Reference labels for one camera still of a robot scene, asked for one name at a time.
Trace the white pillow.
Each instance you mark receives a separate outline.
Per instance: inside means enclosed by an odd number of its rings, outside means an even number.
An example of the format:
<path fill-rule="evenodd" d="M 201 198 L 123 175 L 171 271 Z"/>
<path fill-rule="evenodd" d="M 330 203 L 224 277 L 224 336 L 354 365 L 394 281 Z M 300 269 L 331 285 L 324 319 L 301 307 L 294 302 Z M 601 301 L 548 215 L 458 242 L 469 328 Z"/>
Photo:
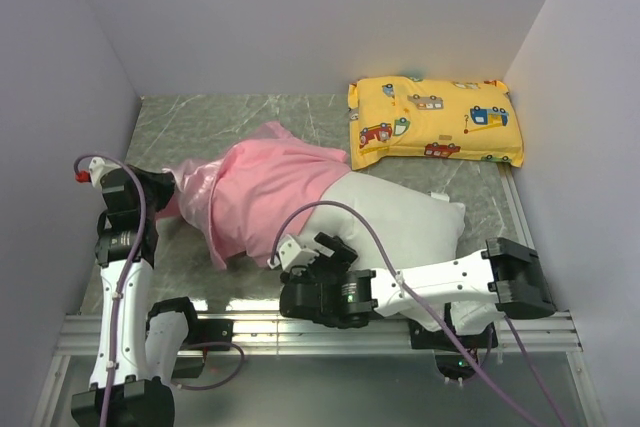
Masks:
<path fill-rule="evenodd" d="M 322 199 L 344 204 L 359 213 L 372 227 L 397 270 L 454 259 L 465 229 L 464 204 L 371 175 L 348 173 L 329 187 Z M 354 269 L 386 266 L 371 234 L 346 210 L 326 205 L 312 208 L 299 238 L 312 243 L 320 232 L 339 237 L 357 252 Z"/>

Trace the pink pillowcase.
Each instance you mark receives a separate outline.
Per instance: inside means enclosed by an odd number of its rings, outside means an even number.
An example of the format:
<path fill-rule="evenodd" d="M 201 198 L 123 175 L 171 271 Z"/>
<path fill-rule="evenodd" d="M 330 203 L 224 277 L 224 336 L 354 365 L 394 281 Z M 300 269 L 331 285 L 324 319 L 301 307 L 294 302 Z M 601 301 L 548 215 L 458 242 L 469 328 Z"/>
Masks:
<path fill-rule="evenodd" d="M 187 159 L 163 171 L 176 187 L 158 216 L 180 216 L 200 230 L 213 264 L 224 269 L 239 254 L 266 265 L 286 218 L 351 168 L 345 151 L 307 143 L 271 121 L 214 161 Z"/>

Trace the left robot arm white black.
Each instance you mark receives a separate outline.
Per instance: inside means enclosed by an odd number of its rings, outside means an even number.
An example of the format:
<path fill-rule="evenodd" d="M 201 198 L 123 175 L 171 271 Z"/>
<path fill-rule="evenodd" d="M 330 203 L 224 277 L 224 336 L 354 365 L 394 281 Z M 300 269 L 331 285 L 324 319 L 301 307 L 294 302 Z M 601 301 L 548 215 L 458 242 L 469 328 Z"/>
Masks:
<path fill-rule="evenodd" d="M 173 178 L 94 157 L 76 179 L 99 189 L 105 203 L 95 247 L 103 307 L 89 387 L 73 396 L 71 416 L 79 426 L 171 426 L 177 353 L 202 333 L 188 298 L 148 303 L 156 215 L 173 196 Z"/>

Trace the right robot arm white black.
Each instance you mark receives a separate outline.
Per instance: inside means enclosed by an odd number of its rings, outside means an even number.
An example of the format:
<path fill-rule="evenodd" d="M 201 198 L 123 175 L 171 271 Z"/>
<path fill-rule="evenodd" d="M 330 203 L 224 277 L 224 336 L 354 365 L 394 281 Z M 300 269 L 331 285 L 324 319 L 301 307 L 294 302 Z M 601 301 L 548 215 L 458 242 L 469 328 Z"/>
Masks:
<path fill-rule="evenodd" d="M 498 237 L 466 257 L 405 269 L 354 270 L 354 249 L 320 233 L 322 252 L 287 235 L 276 249 L 284 317 L 348 329 L 401 314 L 415 318 L 428 304 L 441 317 L 440 332 L 451 346 L 465 345 L 502 317 L 550 317 L 551 299 L 540 259 L 529 247 Z"/>

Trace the yellow cartoon car pillow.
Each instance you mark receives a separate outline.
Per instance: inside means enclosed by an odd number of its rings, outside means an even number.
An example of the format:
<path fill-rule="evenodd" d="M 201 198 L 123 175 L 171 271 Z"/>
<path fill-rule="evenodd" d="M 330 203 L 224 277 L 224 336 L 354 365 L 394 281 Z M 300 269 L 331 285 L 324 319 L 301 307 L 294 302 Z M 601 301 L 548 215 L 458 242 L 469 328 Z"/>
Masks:
<path fill-rule="evenodd" d="M 517 116 L 500 80 L 364 78 L 349 86 L 347 103 L 354 170 L 385 157 L 524 163 Z"/>

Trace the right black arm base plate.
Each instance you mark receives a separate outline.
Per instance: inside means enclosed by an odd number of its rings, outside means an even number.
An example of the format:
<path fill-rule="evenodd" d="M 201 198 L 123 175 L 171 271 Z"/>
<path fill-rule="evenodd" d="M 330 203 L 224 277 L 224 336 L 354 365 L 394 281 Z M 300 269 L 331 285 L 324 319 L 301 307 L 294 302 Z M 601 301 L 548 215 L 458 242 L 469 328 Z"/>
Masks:
<path fill-rule="evenodd" d="M 476 378 L 476 372 L 451 340 L 440 330 L 431 332 L 414 320 L 408 321 L 410 346 L 413 350 L 433 350 L 437 370 L 446 381 L 460 386 Z M 458 341 L 473 360 L 483 367 L 492 350 L 498 346 L 493 324 L 480 334 L 458 336 Z"/>

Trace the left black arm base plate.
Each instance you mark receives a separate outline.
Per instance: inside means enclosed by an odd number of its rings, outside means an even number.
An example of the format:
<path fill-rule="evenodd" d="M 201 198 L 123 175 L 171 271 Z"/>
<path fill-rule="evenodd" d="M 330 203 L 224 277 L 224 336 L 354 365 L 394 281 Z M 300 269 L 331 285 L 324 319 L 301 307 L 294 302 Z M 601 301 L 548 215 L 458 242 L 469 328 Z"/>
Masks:
<path fill-rule="evenodd" d="M 229 351 L 233 322 L 197 319 L 190 327 L 182 313 L 153 317 L 145 341 L 150 378 L 165 385 L 174 380 L 196 379 L 204 371 L 208 352 Z"/>

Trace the aluminium rail frame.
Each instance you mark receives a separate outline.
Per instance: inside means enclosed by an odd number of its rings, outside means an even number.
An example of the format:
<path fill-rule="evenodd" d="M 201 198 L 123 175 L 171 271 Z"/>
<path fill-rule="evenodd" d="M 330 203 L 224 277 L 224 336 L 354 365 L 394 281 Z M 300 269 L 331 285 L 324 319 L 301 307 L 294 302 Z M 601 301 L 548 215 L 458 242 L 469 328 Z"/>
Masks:
<path fill-rule="evenodd" d="M 339 330 L 283 318 L 276 273 L 240 259 L 233 271 L 197 266 L 202 236 L 177 219 L 160 232 L 151 296 L 194 295 L 200 316 L 229 319 L 235 347 L 209 355 L 194 392 L 176 390 L 179 426 L 519 426 L 521 417 L 480 379 L 446 380 L 437 353 L 415 350 L 402 318 Z M 499 323 L 485 356 L 497 386 L 546 426 L 601 426 L 604 414 L 567 312 Z"/>

